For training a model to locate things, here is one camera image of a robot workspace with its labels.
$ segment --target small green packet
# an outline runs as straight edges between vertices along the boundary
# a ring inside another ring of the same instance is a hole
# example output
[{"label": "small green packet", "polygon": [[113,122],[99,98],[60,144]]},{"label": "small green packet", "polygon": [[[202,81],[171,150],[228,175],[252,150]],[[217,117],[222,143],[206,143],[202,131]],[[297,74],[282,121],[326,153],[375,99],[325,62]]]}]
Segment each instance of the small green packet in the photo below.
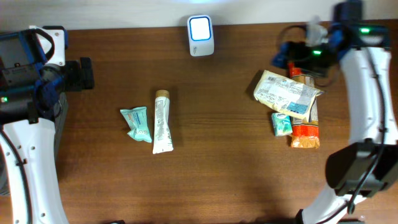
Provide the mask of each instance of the small green packet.
[{"label": "small green packet", "polygon": [[275,136],[286,136],[293,133],[290,116],[283,113],[273,113],[271,115],[272,125],[274,126]]},{"label": "small green packet", "polygon": [[152,142],[147,124],[147,107],[141,106],[132,110],[120,110],[131,128],[127,134],[136,141]]}]

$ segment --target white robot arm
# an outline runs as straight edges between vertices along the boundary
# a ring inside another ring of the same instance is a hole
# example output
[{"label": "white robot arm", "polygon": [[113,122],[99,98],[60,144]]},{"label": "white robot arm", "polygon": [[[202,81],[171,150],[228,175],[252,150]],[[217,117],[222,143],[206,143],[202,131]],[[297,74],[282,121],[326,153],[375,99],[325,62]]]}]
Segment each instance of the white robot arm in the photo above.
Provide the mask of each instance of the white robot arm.
[{"label": "white robot arm", "polygon": [[67,224],[55,169],[54,121],[62,112],[60,94],[94,87],[91,60],[65,61],[63,27],[29,28],[0,35],[0,145],[12,215],[14,223]]},{"label": "white robot arm", "polygon": [[[392,101],[389,87],[389,62],[391,54],[389,51],[380,47],[370,47],[369,51],[377,66],[379,79],[384,90],[386,101],[386,132],[384,143],[395,145],[398,140],[397,125],[392,110]],[[340,67],[345,75],[348,89],[349,111],[351,121],[351,133],[349,143],[364,142],[365,139],[373,139],[376,144],[381,144],[381,110],[377,84],[373,78],[373,72],[367,60],[365,50],[351,49],[341,60]],[[333,188],[326,184],[318,198],[306,209],[302,211],[302,220],[305,224],[320,223],[333,214],[332,219],[325,222],[327,224],[338,223],[347,214],[346,204],[352,198],[352,194],[337,196]],[[358,195],[354,203],[363,202],[366,197]]]}]

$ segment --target white plug-in device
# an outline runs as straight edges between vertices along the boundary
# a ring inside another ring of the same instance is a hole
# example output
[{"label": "white plug-in device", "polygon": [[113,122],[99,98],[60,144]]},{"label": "white plug-in device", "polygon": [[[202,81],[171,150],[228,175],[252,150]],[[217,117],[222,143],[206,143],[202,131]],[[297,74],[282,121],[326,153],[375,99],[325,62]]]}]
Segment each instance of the white plug-in device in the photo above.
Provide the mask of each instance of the white plug-in device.
[{"label": "white plug-in device", "polygon": [[187,21],[190,53],[194,57],[214,53],[213,25],[209,16],[191,16]]}]

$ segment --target glowing light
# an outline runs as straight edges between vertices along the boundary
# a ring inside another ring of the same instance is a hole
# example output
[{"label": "glowing light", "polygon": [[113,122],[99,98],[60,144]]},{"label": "glowing light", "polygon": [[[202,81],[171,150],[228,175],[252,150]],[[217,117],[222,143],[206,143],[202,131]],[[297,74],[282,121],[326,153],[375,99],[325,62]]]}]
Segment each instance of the glowing light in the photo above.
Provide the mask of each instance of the glowing light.
[{"label": "glowing light", "polygon": [[210,39],[210,26],[209,19],[207,17],[193,18],[190,20],[190,25],[193,40]]},{"label": "glowing light", "polygon": [[321,54],[322,54],[322,51],[320,51],[320,50],[314,50],[312,53],[313,53],[314,55],[321,55]]},{"label": "glowing light", "polygon": [[371,31],[369,28],[360,28],[359,30],[360,30],[361,33],[363,33],[363,34],[368,34],[368,33],[370,33],[370,31]]}]

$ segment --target wood grain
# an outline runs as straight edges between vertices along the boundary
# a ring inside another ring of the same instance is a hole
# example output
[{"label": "wood grain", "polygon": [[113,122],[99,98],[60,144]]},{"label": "wood grain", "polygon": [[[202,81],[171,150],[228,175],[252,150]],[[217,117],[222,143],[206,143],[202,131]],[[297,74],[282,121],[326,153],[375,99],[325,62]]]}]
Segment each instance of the wood grain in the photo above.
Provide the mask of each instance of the wood grain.
[{"label": "wood grain", "polygon": [[[398,117],[398,21],[391,30],[391,91]],[[272,132],[271,109],[252,98],[270,65],[275,38],[289,24],[216,26],[215,54],[193,58],[185,27],[70,32],[67,59],[93,60],[94,90],[68,93],[70,110],[57,159],[63,207],[74,224],[237,223],[292,218],[325,185],[327,157],[347,146],[344,80],[318,99],[321,147],[292,149]],[[153,133],[155,91],[170,92],[174,151],[126,133],[122,108],[147,106]],[[353,218],[395,223],[398,187],[379,193]],[[0,198],[0,223],[12,223]]]}]

